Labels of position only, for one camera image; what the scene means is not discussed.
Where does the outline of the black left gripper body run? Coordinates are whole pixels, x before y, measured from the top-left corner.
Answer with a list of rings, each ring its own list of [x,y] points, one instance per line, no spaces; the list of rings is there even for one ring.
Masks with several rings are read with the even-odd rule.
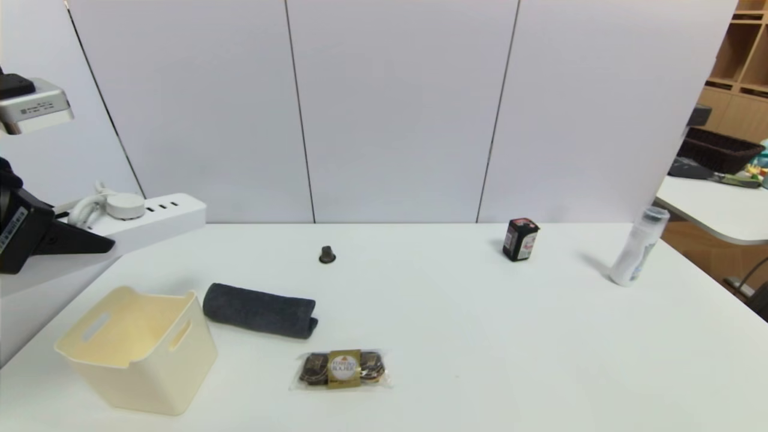
[[[2,189],[1,273],[17,274],[54,220],[54,208],[22,188]]]

